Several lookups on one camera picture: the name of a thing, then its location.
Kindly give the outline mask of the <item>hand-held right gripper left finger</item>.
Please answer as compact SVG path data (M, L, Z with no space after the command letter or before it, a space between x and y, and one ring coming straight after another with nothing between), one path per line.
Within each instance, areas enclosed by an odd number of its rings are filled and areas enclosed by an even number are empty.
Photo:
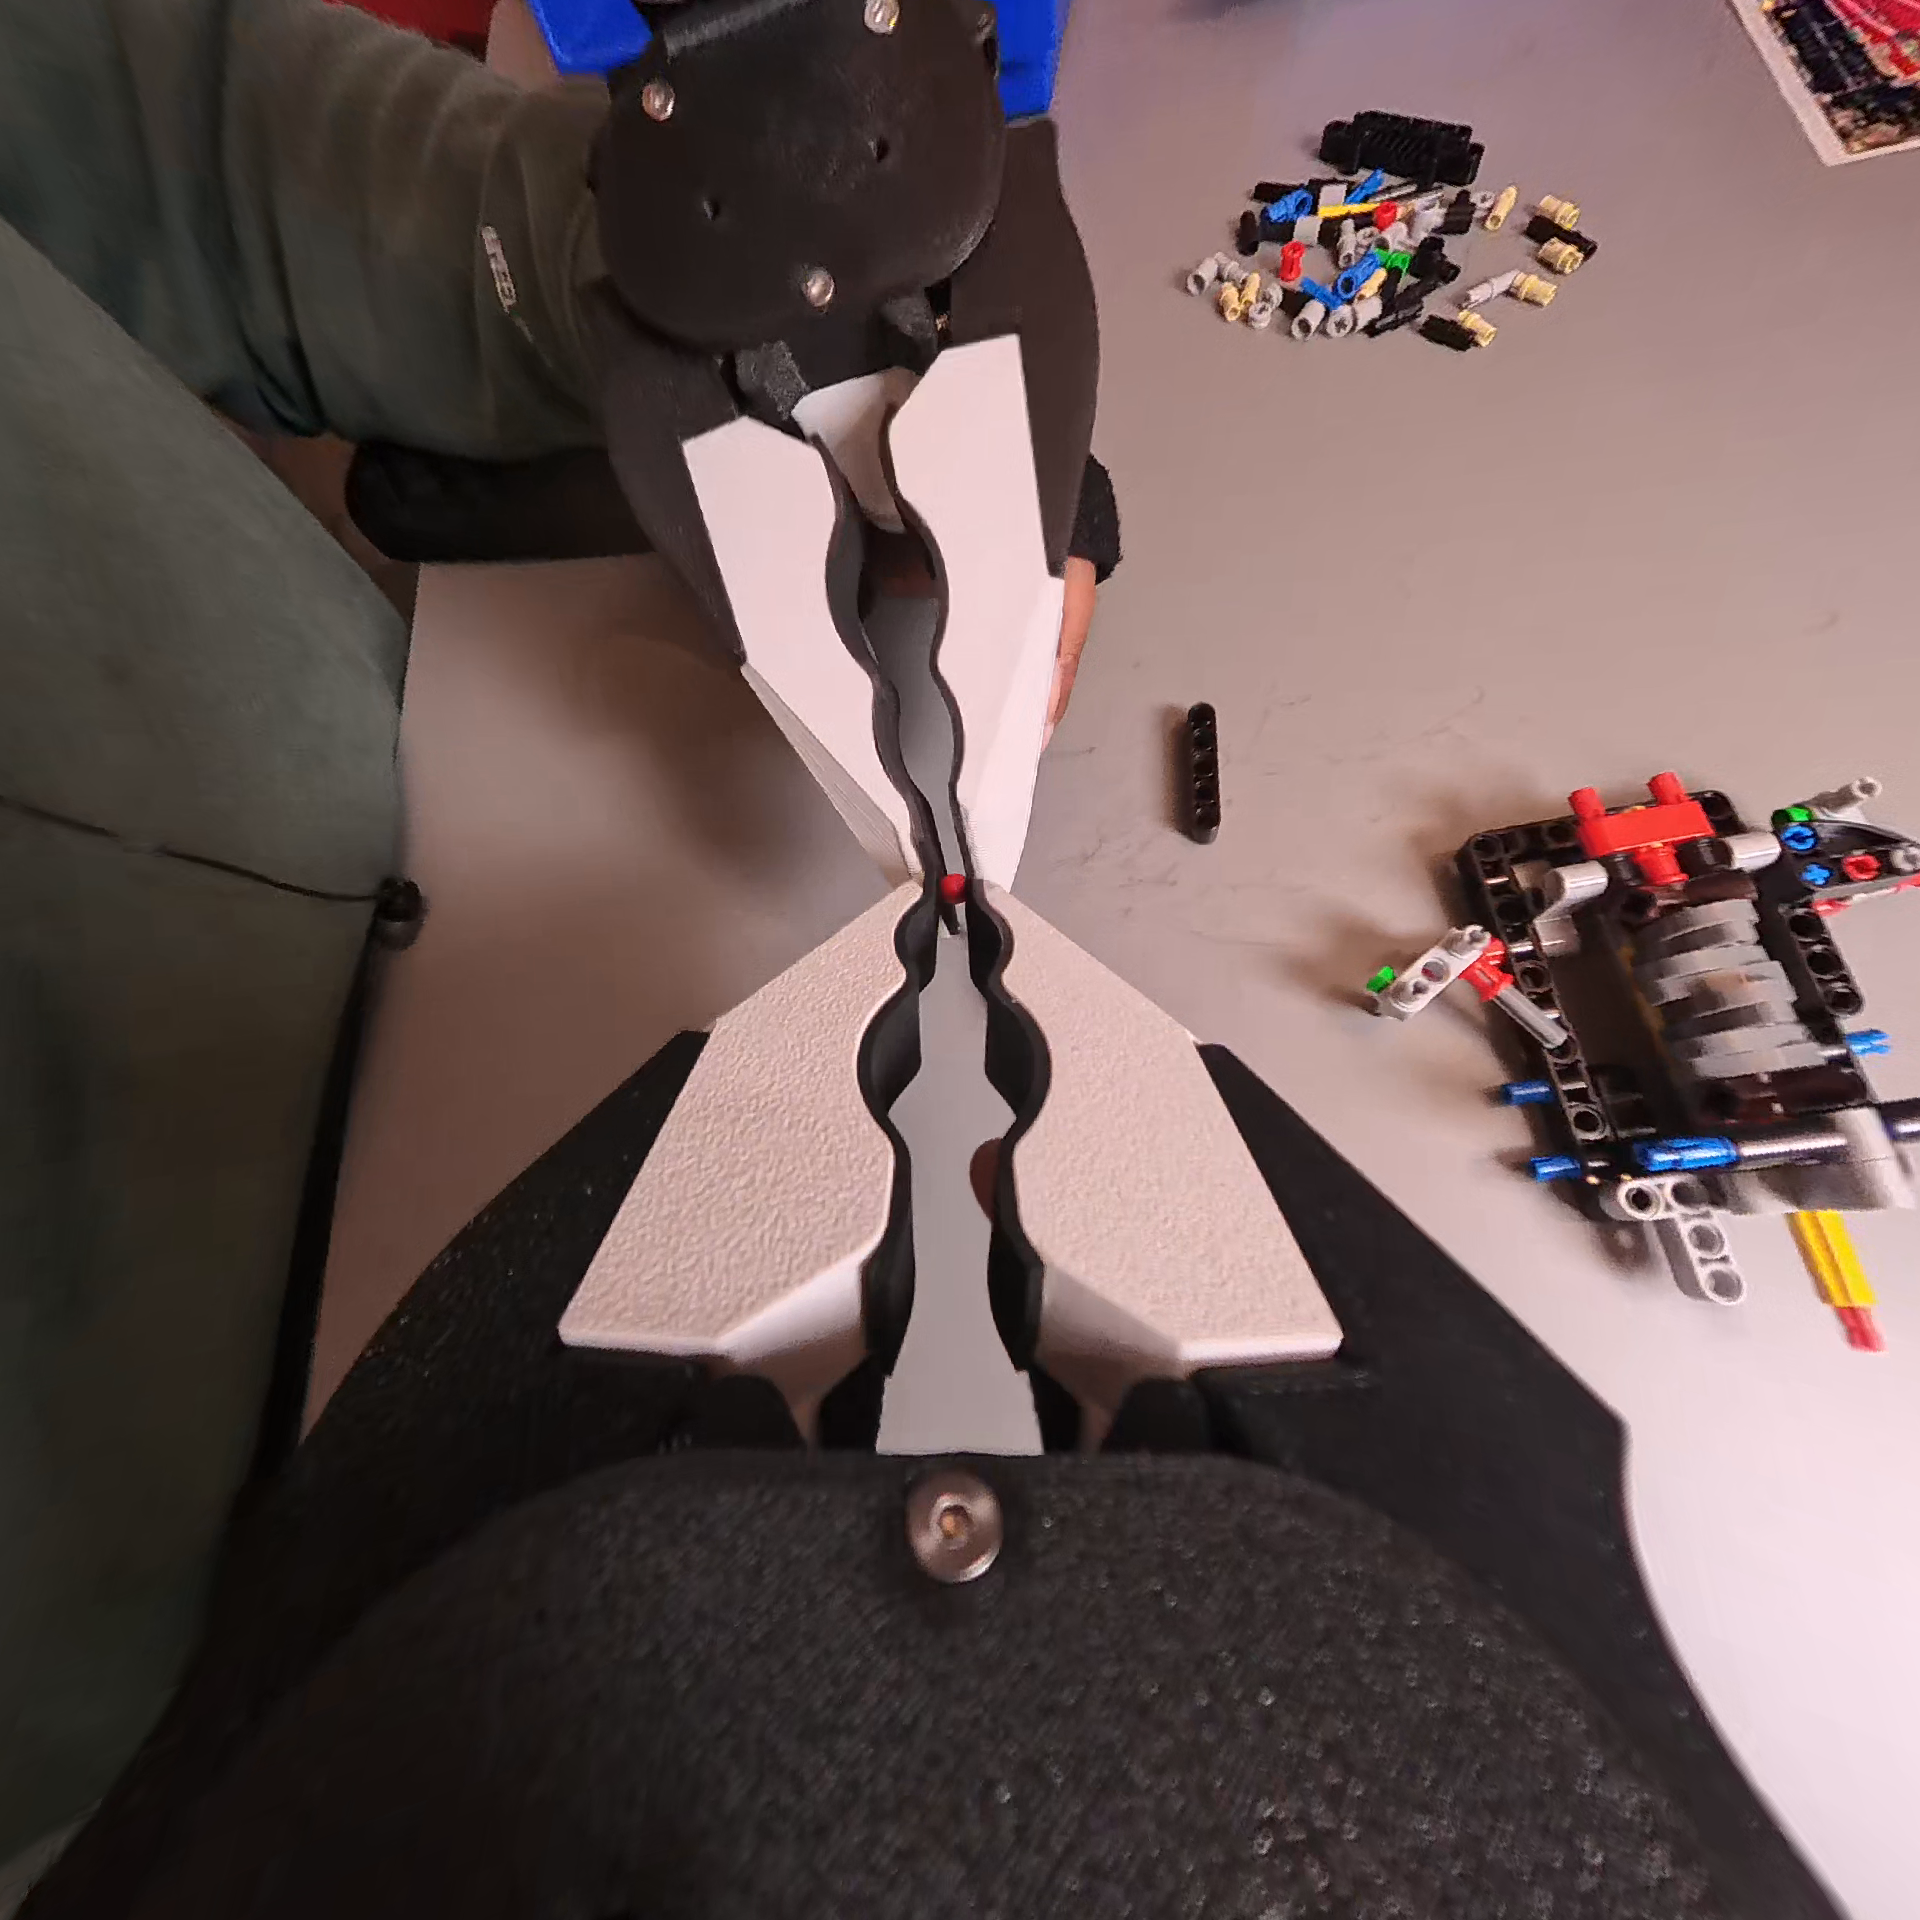
M905 882L723 1014L559 1313L559 1343L775 1385L865 1446L914 1307L910 1153L929 885Z

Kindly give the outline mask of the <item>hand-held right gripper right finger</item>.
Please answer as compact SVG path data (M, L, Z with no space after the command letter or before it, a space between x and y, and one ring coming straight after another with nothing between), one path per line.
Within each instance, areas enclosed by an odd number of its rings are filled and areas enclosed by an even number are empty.
M1334 1310L1188 1027L995 882L969 955L1009 1111L991 1307L1044 1443L1099 1446L1147 1383L1330 1362Z

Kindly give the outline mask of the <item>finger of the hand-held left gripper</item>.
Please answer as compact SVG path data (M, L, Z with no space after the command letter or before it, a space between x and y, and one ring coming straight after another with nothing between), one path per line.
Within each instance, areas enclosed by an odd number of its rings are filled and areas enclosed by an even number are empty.
M970 878L1009 892L1061 632L1016 336L933 359L885 425L885 473L940 585L933 674L952 716L955 825Z
M738 418L684 448L740 672L890 885L928 879L929 809L860 613L865 519L818 443Z

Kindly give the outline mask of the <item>lego chassis assembly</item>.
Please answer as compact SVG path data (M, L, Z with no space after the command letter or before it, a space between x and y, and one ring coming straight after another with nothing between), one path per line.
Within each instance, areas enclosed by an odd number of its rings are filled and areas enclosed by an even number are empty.
M1648 778L1455 855L1467 921L1361 988L1376 1018L1444 996L1515 1021L1526 1074L1495 1105L1533 1111L1536 1188L1659 1249L1680 1293L1739 1307L1732 1218L1783 1218L1849 1350L1879 1354L1879 1301L1849 1218L1918 1209L1918 1100L1874 1093L1833 942L1861 902L1918 892L1918 836L1874 821L1871 774L1749 825L1714 787Z

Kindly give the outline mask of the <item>person's left forearm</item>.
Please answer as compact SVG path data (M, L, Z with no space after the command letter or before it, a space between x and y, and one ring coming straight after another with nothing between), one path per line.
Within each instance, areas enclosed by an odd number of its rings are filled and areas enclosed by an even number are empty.
M4 5L4 226L260 434L601 448L601 118L336 5Z

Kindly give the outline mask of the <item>pile of small lego pieces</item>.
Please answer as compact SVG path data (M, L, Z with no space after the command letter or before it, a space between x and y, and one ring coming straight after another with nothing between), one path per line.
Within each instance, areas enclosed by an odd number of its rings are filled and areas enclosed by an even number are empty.
M1247 190L1230 243L1183 293L1292 343L1414 336L1452 356L1498 338L1498 306L1550 310L1597 256L1569 196L1483 185L1463 122L1362 107L1323 128L1315 170Z

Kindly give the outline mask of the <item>person's left hand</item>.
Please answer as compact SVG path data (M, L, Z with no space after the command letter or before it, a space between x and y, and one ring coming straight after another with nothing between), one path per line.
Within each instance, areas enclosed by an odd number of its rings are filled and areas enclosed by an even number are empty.
M1068 557L1068 565L1061 570L1061 628L1060 628L1060 641L1056 641L1054 683L1050 683L1050 697L1047 697L1044 743L1050 743L1054 730L1060 727L1060 722L1068 709L1078 666L1082 666L1082 655L1085 655L1085 647L1091 636L1095 594L1098 594L1095 565L1085 557Z

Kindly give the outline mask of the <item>blue plastic bin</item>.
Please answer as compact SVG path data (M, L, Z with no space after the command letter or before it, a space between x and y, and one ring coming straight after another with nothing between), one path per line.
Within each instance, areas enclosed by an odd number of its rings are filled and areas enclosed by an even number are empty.
M525 5L554 71L566 80L636 64L667 27L701 24L715 5ZM962 5L995 55L998 104L1009 122L1054 107L1068 29L1068 5Z

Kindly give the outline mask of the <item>colourful sticker sheet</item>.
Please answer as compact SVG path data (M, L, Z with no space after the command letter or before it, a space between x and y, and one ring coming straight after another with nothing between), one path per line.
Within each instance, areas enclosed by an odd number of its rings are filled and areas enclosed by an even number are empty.
M1729 5L1825 168L1918 150L1918 5Z

